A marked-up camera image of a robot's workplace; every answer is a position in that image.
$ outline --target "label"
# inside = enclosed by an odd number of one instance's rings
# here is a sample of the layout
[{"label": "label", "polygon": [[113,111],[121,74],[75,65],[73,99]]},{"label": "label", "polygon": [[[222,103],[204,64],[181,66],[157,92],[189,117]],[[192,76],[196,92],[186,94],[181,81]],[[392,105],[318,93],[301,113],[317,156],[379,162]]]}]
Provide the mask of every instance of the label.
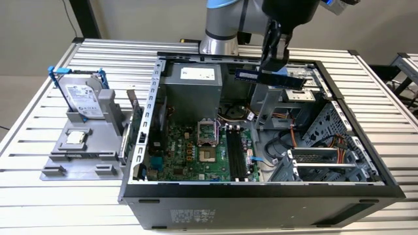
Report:
[{"label": "label", "polygon": [[254,119],[254,112],[250,112],[250,113],[249,113],[248,119],[249,119],[250,121],[253,121],[253,119]]},{"label": "label", "polygon": [[248,77],[248,78],[253,78],[257,79],[258,75],[257,74],[252,74],[252,73],[246,73],[246,72],[241,72],[240,73],[241,77]]},{"label": "label", "polygon": [[93,88],[87,85],[67,85],[66,88],[78,112],[89,118],[103,118],[103,112]]},{"label": "label", "polygon": [[181,79],[216,80],[216,69],[182,68]]},{"label": "label", "polygon": [[67,153],[67,154],[66,154],[66,157],[70,157],[70,158],[82,158],[82,154]]},{"label": "label", "polygon": [[174,223],[212,223],[217,210],[170,210]]}]

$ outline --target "green circuit board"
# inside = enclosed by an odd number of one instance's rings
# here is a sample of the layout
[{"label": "green circuit board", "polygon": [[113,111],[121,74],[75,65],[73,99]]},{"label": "green circuit board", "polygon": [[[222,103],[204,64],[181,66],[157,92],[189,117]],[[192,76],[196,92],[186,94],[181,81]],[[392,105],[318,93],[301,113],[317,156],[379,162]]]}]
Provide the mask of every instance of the green circuit board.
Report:
[{"label": "green circuit board", "polygon": [[[250,131],[241,133],[242,141],[252,142]],[[149,171],[150,180],[160,181],[230,181],[230,163],[226,129],[220,129],[217,147],[198,146],[198,127],[170,125],[168,151],[164,156],[164,168]],[[244,161],[248,153],[242,150]],[[248,176],[249,181],[260,181],[258,169]]]}]

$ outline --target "slotted aluminum table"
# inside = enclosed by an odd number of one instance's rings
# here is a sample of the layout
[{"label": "slotted aluminum table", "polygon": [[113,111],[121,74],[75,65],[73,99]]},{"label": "slotted aluminum table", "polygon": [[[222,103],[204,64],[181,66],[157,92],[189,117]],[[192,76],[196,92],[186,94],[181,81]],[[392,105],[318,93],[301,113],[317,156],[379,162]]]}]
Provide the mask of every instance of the slotted aluminum table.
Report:
[{"label": "slotted aluminum table", "polygon": [[[58,67],[109,74],[117,102],[128,89],[146,103],[158,51],[198,53],[198,44],[90,40],[73,43]],[[242,56],[261,56],[242,46]],[[344,229],[144,231],[129,206],[118,204],[121,181],[42,181],[41,169],[67,122],[66,102],[47,78],[0,144],[0,234],[418,234],[418,121],[360,56],[347,50],[292,49],[293,59],[321,60],[407,200]]]}]

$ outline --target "motherboard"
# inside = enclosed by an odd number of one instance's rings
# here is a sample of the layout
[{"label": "motherboard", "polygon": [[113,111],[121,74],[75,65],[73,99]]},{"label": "motherboard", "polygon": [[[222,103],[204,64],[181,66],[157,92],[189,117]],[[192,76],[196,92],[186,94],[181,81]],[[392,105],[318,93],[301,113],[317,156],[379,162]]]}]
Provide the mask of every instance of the motherboard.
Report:
[{"label": "motherboard", "polygon": [[[240,145],[229,143],[232,140],[228,135],[232,133],[216,122],[213,128],[209,122],[196,126],[172,123],[166,152],[164,156],[150,158],[149,180],[234,181],[232,171],[234,172],[240,165],[245,167],[245,180],[260,181],[257,165],[249,161],[249,153],[254,152],[250,130],[236,131],[240,135]],[[202,144],[202,140],[217,140],[217,144]],[[232,148],[237,153],[238,163],[230,159]]]}]

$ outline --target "black cable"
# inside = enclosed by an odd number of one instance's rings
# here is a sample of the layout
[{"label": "black cable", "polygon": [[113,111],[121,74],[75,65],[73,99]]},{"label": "black cable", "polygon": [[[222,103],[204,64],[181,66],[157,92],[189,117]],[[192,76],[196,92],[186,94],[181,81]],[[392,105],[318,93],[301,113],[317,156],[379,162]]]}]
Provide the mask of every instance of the black cable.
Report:
[{"label": "black cable", "polygon": [[269,167],[274,167],[273,165],[269,165],[265,161],[257,161],[258,163],[264,163],[266,166],[269,166]]},{"label": "black cable", "polygon": [[413,106],[416,100],[417,100],[417,98],[415,98],[415,99],[412,100],[411,104],[409,104],[408,107],[407,107],[408,109]]},{"label": "black cable", "polygon": [[318,141],[312,145],[312,148],[320,146],[329,138],[332,138],[332,137],[335,137],[335,136],[336,136],[336,135],[324,137],[321,140],[318,140]]},{"label": "black cable", "polygon": [[77,29],[75,29],[75,27],[74,27],[74,25],[73,25],[73,22],[71,22],[71,19],[70,19],[70,15],[69,15],[69,11],[67,11],[67,4],[66,4],[66,1],[65,1],[65,0],[62,0],[62,1],[63,1],[63,4],[65,4],[66,14],[67,14],[67,18],[69,18],[69,21],[70,21],[70,24],[71,24],[71,27],[73,27],[73,30],[74,30],[74,34],[75,34],[77,37],[78,37],[78,31],[77,31]]},{"label": "black cable", "polygon": [[11,128],[7,128],[5,126],[0,126],[0,128],[5,129],[5,130],[9,130],[9,131],[11,130]]},{"label": "black cable", "polygon": [[286,129],[286,130],[284,130],[284,131],[277,132],[278,137],[276,138],[276,137],[274,137],[276,134],[274,134],[274,135],[273,135],[273,139],[265,144],[265,152],[266,152],[266,154],[268,154],[269,157],[277,158],[278,160],[282,160],[282,158],[284,158],[284,157],[280,157],[280,156],[277,156],[277,155],[273,155],[273,154],[269,152],[269,146],[270,146],[272,144],[274,144],[274,142],[280,142],[280,144],[281,144],[286,149],[292,149],[292,148],[293,148],[293,146],[289,145],[289,144],[282,140],[282,137],[286,136],[289,133],[290,133],[290,129]]}]

